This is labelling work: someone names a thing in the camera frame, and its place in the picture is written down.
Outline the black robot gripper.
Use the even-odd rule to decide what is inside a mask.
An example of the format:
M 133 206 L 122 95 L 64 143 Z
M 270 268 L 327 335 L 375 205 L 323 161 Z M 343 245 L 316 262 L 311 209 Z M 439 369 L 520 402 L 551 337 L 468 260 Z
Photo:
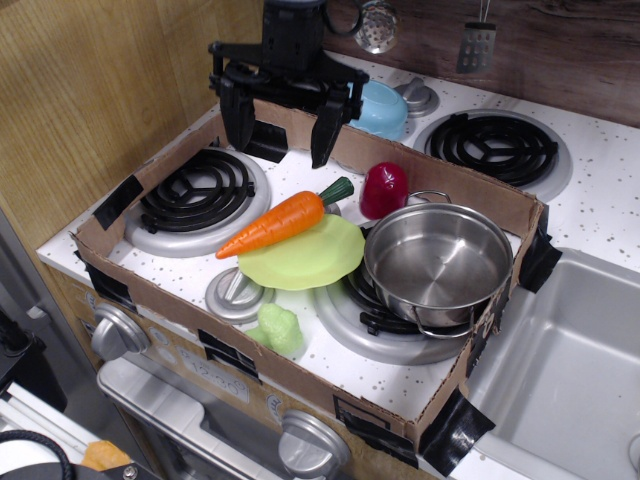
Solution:
M 326 1 L 266 1 L 259 43 L 216 41 L 209 46 L 210 88 L 219 97 L 227 139 L 236 150 L 243 151 L 251 140 L 254 100 L 260 99 L 315 113 L 312 168 L 326 165 L 342 126 L 361 115 L 369 76 L 330 58 L 323 38 L 326 31 L 355 35 L 361 8 L 356 7 L 354 25 L 339 31 Z

